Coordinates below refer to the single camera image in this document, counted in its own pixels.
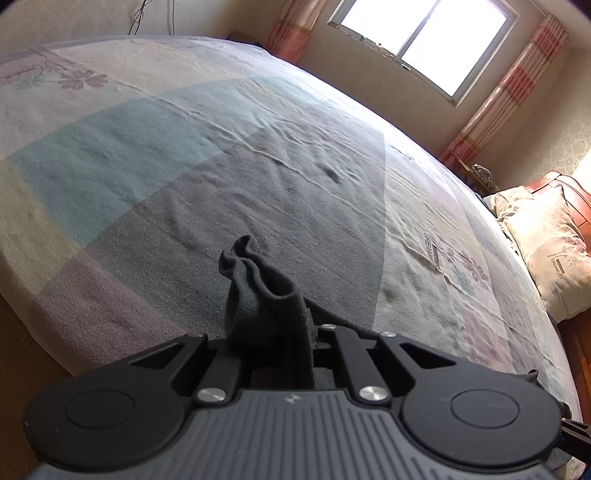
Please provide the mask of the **dark grey trousers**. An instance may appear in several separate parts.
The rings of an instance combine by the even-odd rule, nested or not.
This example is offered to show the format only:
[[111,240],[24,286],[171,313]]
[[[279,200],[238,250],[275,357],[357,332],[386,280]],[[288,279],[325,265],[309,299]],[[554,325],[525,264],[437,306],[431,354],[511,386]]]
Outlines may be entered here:
[[315,368],[312,354],[322,324],[352,329],[363,339],[378,337],[305,298],[297,284],[260,253],[252,236],[242,236],[222,251],[218,271],[230,280],[224,314],[228,351],[252,376],[252,388],[328,386],[328,376]]

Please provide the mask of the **cream printed pillow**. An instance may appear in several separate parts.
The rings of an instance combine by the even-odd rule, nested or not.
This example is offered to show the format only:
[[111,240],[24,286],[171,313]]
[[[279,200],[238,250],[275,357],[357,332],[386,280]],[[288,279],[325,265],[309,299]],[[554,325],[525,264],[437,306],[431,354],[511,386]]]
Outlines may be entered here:
[[590,255],[560,186],[519,186],[484,199],[516,245],[553,321],[590,308]]

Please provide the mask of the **pink checked right curtain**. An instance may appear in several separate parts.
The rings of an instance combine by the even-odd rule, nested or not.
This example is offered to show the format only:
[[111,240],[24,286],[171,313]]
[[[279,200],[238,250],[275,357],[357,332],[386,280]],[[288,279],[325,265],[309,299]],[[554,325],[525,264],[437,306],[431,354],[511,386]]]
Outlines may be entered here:
[[564,26],[547,15],[495,90],[441,154],[440,162],[450,169],[457,157],[471,164],[532,94],[567,39]]

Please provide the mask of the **pastel patchwork bed sheet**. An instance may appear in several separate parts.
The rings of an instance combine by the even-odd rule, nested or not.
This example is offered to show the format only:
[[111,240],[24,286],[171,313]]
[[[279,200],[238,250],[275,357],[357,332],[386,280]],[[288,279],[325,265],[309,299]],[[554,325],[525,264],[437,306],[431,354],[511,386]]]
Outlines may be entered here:
[[[362,339],[393,399],[193,399],[238,238]],[[37,47],[1,63],[5,479],[577,479],[565,346],[482,199],[262,49]]]

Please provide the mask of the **wooden bedside table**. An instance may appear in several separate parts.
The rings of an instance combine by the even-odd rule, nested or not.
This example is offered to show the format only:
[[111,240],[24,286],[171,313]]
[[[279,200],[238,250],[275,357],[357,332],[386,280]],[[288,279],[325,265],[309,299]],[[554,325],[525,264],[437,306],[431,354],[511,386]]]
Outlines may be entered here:
[[472,166],[468,166],[459,155],[452,153],[452,159],[453,172],[475,193],[482,197],[486,197],[494,193],[494,190],[487,184],[487,182],[476,173]]

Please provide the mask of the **orange wooden headboard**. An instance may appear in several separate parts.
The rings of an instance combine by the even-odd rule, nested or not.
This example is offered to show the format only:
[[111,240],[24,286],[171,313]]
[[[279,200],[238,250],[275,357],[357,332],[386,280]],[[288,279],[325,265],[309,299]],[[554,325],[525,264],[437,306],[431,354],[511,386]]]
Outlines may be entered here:
[[526,187],[530,200],[508,221],[530,269],[590,263],[590,194],[570,176],[550,172]]

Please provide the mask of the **window with white frame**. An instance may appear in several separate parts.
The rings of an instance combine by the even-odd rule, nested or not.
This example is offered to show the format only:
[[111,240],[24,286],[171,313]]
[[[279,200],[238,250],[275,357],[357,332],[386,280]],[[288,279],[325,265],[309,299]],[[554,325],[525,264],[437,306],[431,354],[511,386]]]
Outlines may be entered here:
[[329,25],[426,81],[458,105],[518,18],[505,1],[339,2]]

